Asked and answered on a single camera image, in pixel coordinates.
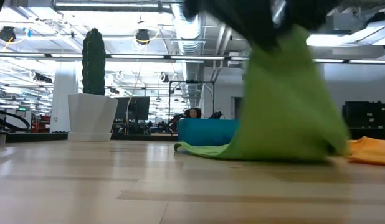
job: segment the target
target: pipe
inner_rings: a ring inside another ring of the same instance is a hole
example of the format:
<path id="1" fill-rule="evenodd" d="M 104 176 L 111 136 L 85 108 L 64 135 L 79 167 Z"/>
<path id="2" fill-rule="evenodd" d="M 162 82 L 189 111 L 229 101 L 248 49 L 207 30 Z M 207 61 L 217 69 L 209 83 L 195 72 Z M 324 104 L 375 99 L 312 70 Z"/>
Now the pipe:
<path id="1" fill-rule="evenodd" d="M 226 31 L 226 25 L 223 24 L 219 31 L 219 36 L 217 37 L 216 47 L 215 47 L 215 55 L 219 54 L 220 45 L 222 44 L 224 31 Z"/>
<path id="2" fill-rule="evenodd" d="M 185 18 L 183 14 L 183 6 L 181 4 L 172 4 L 172 12 L 176 23 L 176 36 L 178 39 L 188 41 L 179 41 L 179 49 L 183 55 L 199 55 L 202 50 L 202 43 L 191 41 L 202 37 L 202 16 L 196 15 L 191 19 Z M 185 80 L 203 80 L 203 65 L 197 63 L 184 63 L 183 76 Z M 198 105 L 195 97 L 197 92 L 196 85 L 186 85 L 189 96 L 190 107 L 194 108 Z"/>
<path id="3" fill-rule="evenodd" d="M 224 37 L 224 43 L 223 43 L 223 46 L 219 52 L 219 55 L 223 56 L 224 53 L 226 52 L 227 46 L 229 45 L 231 34 L 232 34 L 232 29 L 228 28 L 227 32 L 226 32 L 226 36 Z"/>

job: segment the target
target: potted plant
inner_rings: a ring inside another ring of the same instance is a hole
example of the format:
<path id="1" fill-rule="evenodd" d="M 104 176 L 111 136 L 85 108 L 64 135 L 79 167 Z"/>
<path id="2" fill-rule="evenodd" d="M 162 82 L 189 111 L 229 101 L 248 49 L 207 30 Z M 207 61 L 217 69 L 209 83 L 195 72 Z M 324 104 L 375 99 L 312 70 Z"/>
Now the potted plant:
<path id="1" fill-rule="evenodd" d="M 83 41 L 83 93 L 68 96 L 69 141 L 109 141 L 118 100 L 105 95 L 105 48 L 92 29 Z"/>

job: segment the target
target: black rack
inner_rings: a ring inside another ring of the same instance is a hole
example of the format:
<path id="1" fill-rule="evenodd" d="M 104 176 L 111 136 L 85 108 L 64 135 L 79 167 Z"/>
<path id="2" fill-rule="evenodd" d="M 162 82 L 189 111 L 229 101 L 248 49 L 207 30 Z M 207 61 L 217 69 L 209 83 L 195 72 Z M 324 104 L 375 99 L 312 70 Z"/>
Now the black rack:
<path id="1" fill-rule="evenodd" d="M 363 136 L 385 139 L 385 103 L 373 101 L 347 101 L 342 115 L 351 138 Z"/>

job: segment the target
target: ventilation duct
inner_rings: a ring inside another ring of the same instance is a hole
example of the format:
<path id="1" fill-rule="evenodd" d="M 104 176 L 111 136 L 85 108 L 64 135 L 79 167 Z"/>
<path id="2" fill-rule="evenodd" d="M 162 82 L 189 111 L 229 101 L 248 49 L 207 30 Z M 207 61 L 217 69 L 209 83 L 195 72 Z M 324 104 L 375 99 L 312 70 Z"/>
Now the ventilation duct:
<path id="1" fill-rule="evenodd" d="M 201 54 L 202 44 L 191 40 L 200 39 L 202 36 L 202 16 L 197 15 L 192 19 L 185 18 L 183 14 L 183 6 L 181 4 L 172 4 L 171 9 L 174 14 L 174 22 L 176 26 L 176 35 L 179 39 L 188 41 L 180 41 L 179 49 L 183 55 L 199 55 Z M 203 63 L 184 63 L 183 77 L 185 80 L 203 80 L 204 64 Z M 199 104 L 200 90 L 202 85 L 186 85 L 188 99 L 191 107 Z"/>

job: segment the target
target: tall green plant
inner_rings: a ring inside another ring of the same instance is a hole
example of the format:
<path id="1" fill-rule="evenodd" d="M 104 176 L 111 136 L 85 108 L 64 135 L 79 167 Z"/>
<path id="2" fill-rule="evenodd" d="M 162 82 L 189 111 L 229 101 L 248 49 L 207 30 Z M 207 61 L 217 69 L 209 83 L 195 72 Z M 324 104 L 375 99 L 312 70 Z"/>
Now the tall green plant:
<path id="1" fill-rule="evenodd" d="M 105 46 L 103 36 L 94 28 L 83 41 L 83 93 L 105 94 Z"/>

